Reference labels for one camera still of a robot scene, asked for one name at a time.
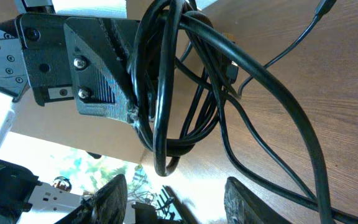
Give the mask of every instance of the wooden table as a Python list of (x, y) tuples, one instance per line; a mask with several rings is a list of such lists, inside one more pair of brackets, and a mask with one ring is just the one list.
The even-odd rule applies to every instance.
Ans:
[[(264, 64), (288, 47), (310, 23), (318, 1), (220, 0), (204, 10), (220, 32)], [(200, 74), (198, 56), (186, 64)], [(269, 70), (294, 94), (306, 111), (323, 148), (334, 208), (358, 216), (358, 1), (338, 1), (294, 51)], [(239, 72), (237, 83), (248, 74)], [(175, 75), (171, 138), (179, 136), (196, 85)], [(310, 159), (303, 140), (283, 106), (252, 81), (241, 100), (265, 141), (313, 189)], [(255, 142), (237, 111), (226, 106), (231, 145), (239, 160), (272, 182), (298, 192), (291, 178)], [(187, 155), (170, 177), (156, 177), (153, 156), (143, 165), (154, 182), (171, 185), (200, 223), (226, 223), (224, 184), (229, 176), (242, 183), (293, 223), (318, 223), (316, 212), (259, 187), (230, 164), (219, 126)]]

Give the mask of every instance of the black cable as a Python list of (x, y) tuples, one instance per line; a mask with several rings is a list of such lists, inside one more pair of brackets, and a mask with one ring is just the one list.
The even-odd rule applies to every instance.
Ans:
[[(313, 20), (311, 21), (310, 25), (305, 29), (305, 31), (303, 31), (303, 33), (296, 39), (296, 41), (294, 41), (294, 43), (292, 43), (289, 47), (287, 47), (287, 49), (285, 49), (283, 52), (281, 52), (278, 56), (276, 56), (275, 58), (273, 58), (269, 62), (267, 62), (264, 67), (269, 68), (271, 65), (276, 63), (282, 57), (286, 56), (286, 54), (290, 53), (290, 51), (293, 50), (296, 46), (298, 46), (298, 44), (300, 44), (300, 42), (310, 33), (310, 31), (313, 29), (313, 27), (318, 23), (318, 21), (320, 19), (321, 19), (321, 16), (315, 15)], [(253, 79), (253, 77), (250, 76), (244, 82), (241, 83), (239, 90), (238, 90), (239, 96), (242, 95), (242, 91), (243, 91), (244, 87), (246, 87), (246, 85), (252, 79)]]
[[(333, 1), (328, 0), (322, 2), (323, 3), (319, 4), (316, 9), (316, 15), (318, 15), (319, 18), (327, 13), (333, 5)], [(211, 28), (208, 18), (199, 12), (193, 11), (195, 7), (190, 4), (185, 3), (184, 0), (154, 1), (139, 24), (135, 37), (134, 53), (131, 55), (132, 63), (130, 63), (131, 68), (129, 71), (131, 72), (134, 93), (137, 98), (136, 107), (139, 110), (134, 128), (146, 148), (154, 152), (154, 162), (157, 174), (165, 176), (173, 172), (178, 165), (180, 156), (189, 152), (194, 147), (195, 143), (205, 138), (219, 123), (224, 150), (227, 157), (234, 167), (246, 177), (282, 197), (318, 211), (322, 223), (332, 223), (333, 217), (341, 222), (358, 223), (357, 217), (331, 208), (328, 177), (323, 153), (307, 115), (296, 99), (263, 66), (235, 46), (230, 40), (227, 40), (223, 35)], [(168, 11), (164, 10), (167, 6), (170, 6)], [(191, 40), (192, 46), (204, 63), (206, 71), (201, 78), (197, 77), (186, 68), (179, 59), (175, 58), (179, 28), (185, 29)], [(162, 42), (160, 45), (161, 48), (156, 45), (149, 45), (149, 40), (158, 31), (163, 31)], [(148, 66), (147, 57), (149, 56), (149, 52), (155, 50), (160, 50), (161, 61), (158, 74), (157, 112), (153, 133), (148, 124), (147, 110), (144, 109), (147, 107), (147, 99), (145, 96), (147, 95), (148, 90), (145, 86), (142, 86), (142, 84), (147, 83), (145, 82), (145, 79), (147, 79), (147, 76), (145, 75)], [(221, 54), (224, 54), (232, 61), (236, 62), (242, 69), (247, 71), (251, 77), (255, 78), (262, 86), (268, 89), (268, 91), (271, 92), (271, 94), (275, 96), (288, 111), (297, 125), (309, 152), (313, 166), (317, 198), (313, 198), (314, 195), (309, 188), (263, 141), (249, 121), (242, 106), (233, 96), (228, 94), (228, 92), (232, 91), (222, 73), (222, 67), (224, 65), (222, 61), (219, 60)], [(167, 139), (168, 120), (173, 94), (173, 71), (175, 65), (193, 81), (199, 84), (199, 87), (197, 88), (188, 116), (183, 124), (179, 139)], [(203, 89), (207, 89), (209, 93), (199, 112), (194, 130), (188, 132), (198, 103), (200, 102)], [(300, 189), (310, 198), (296, 194), (263, 179), (238, 161), (230, 147), (227, 134), (226, 117), (224, 114), (224, 105), (226, 101), (230, 101), (236, 110), (238, 110), (249, 131), (262, 148), (285, 169), (288, 175), (290, 175), (296, 184), (298, 184)], [(168, 166), (166, 166), (167, 156), (172, 156)]]

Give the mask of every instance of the cable connector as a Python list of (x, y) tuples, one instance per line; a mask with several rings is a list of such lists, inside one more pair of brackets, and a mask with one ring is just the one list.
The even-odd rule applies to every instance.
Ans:
[(331, 10), (335, 2), (336, 0), (321, 0), (314, 11), (314, 16), (319, 16), (321, 18)]

